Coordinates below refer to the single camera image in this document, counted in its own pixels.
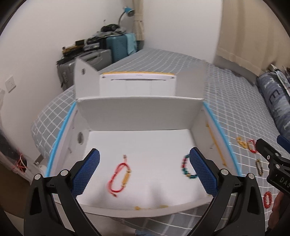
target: mattress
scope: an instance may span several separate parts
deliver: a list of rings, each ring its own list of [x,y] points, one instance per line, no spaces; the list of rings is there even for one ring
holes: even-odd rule
[[[147,48],[108,66],[100,72],[152,71],[177,74],[181,69],[191,67],[199,61],[199,59],[184,54]],[[289,154],[276,143],[279,132],[264,99],[257,87],[245,78],[212,64],[209,64],[208,68],[208,78],[204,91],[205,100],[234,151],[241,173],[243,176],[249,172],[254,173],[262,197],[265,192],[270,191],[274,200],[279,191],[266,181],[269,173],[267,163],[261,155],[242,148],[236,141],[238,136],[245,140],[263,138],[282,156],[289,158]],[[43,157],[49,159],[62,123],[74,100],[73,86],[52,100],[33,122],[32,136]],[[263,176],[258,175],[255,166],[256,159],[262,161]],[[232,195],[218,228],[226,223],[234,199],[235,195]],[[207,206],[161,217],[116,220],[138,230],[147,229],[153,235],[186,235],[198,222]],[[268,225],[272,206],[264,209],[265,227]]]

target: blue desk lamp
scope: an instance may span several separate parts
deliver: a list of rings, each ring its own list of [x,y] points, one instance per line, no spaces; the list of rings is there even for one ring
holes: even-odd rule
[[[132,17],[132,16],[135,15],[135,10],[132,9],[132,8],[130,8],[130,7],[125,7],[125,8],[124,8],[124,12],[122,13],[122,15],[120,16],[119,21],[118,21],[118,25],[119,25],[119,26],[120,26],[121,18],[122,18],[122,16],[123,16],[125,13],[127,14],[128,17]]]

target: gray plaid bedsheet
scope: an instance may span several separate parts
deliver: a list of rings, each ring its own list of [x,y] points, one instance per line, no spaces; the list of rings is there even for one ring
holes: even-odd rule
[[[100,72],[153,71],[177,74],[182,68],[193,66],[199,61],[199,59],[180,53],[159,49],[143,49]],[[209,76],[205,86],[205,99],[234,150],[242,174],[245,176],[249,172],[254,173],[260,187],[261,196],[270,191],[274,200],[278,190],[266,181],[269,173],[267,163],[261,155],[243,149],[236,141],[237,136],[247,140],[263,138],[277,149],[282,156],[289,158],[289,155],[276,143],[279,132],[262,96],[257,87],[250,84],[245,78],[212,64],[208,64],[208,69]],[[63,120],[74,100],[73,86],[52,100],[33,122],[31,127],[32,136],[43,157],[49,158]],[[264,174],[261,177],[255,167],[257,158],[263,164]],[[226,223],[234,198],[235,196],[232,195],[218,228],[223,227]],[[207,206],[204,205],[162,217],[116,220],[135,229],[147,230],[156,236],[184,236],[198,222]],[[265,227],[267,227],[272,207],[264,210]]]

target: white box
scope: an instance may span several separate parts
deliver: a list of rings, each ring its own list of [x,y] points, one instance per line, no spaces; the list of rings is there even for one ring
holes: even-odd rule
[[[178,76],[142,72],[99,75],[78,59],[77,101],[52,151],[48,175],[70,169],[96,148],[100,164],[77,197],[86,213],[155,217],[210,202],[212,197],[199,179],[189,179],[182,172],[182,159],[190,149],[197,146],[220,169],[227,168],[232,174],[239,174],[239,170],[218,123],[203,103],[205,76],[204,62]],[[158,95],[159,82],[164,86]],[[132,172],[116,198],[107,190],[107,183],[124,154]],[[189,161],[187,168],[195,174]],[[122,170],[116,177],[114,189],[121,187],[124,173]]]

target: wall socket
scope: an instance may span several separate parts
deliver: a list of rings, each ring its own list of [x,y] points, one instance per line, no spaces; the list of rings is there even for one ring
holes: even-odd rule
[[[11,76],[9,79],[6,80],[5,85],[8,90],[8,93],[10,93],[16,87],[13,76]]]

